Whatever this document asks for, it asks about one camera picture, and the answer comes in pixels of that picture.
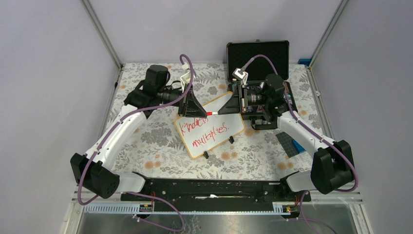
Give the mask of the yellow framed whiteboard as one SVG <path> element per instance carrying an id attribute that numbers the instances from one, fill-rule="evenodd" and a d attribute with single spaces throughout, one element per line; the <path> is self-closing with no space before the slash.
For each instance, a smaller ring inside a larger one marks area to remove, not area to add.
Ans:
<path id="1" fill-rule="evenodd" d="M 207 118 L 179 117 L 174 125 L 192 159 L 203 156 L 204 152 L 228 141 L 245 128 L 239 113 Z"/>

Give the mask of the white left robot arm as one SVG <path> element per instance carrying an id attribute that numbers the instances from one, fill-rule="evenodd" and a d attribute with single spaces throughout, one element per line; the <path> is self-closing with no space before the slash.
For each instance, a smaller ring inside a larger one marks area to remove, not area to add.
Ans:
<path id="1" fill-rule="evenodd" d="M 115 193 L 132 193 L 139 200 L 146 200 L 151 194 L 146 179 L 137 173 L 116 173 L 112 167 L 120 150 L 133 132 L 142 125 L 154 110 L 177 106 L 184 117 L 207 117 L 206 111 L 198 106 L 190 110 L 186 101 L 193 99 L 192 83 L 196 77 L 193 65 L 182 62 L 184 75 L 179 78 L 182 88 L 168 84 L 171 74 L 163 65 L 151 65 L 145 78 L 127 95 L 121 110 L 110 127 L 84 154 L 75 153 L 70 164 L 78 184 L 77 200 L 82 200 L 82 190 L 94 193 L 94 197 L 109 198 Z"/>

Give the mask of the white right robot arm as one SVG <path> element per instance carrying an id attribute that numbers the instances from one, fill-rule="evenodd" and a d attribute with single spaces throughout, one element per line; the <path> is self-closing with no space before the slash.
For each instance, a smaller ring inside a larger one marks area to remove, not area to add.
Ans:
<path id="1" fill-rule="evenodd" d="M 248 82 L 248 73 L 236 70 L 236 87 L 219 115 L 246 114 L 249 106 L 261 106 L 259 117 L 278 128 L 312 156 L 311 170 L 296 172 L 282 179 L 281 198 L 293 200 L 300 191 L 317 190 L 326 195 L 332 191 L 352 192 L 359 184 L 351 146 L 336 141 L 305 123 L 294 108 L 290 85 L 278 74 L 269 74 L 263 81 Z"/>

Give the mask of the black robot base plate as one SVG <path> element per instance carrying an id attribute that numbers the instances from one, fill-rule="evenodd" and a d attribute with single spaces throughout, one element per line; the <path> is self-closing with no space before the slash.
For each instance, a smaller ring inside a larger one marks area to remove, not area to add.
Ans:
<path id="1" fill-rule="evenodd" d="M 291 191 L 285 181 L 149 178 L 141 194 L 122 194 L 121 201 L 147 201 L 156 212 L 173 210 L 160 198 L 180 212 L 271 212 L 274 202 L 295 205 L 302 197 L 311 201 L 310 195 Z"/>

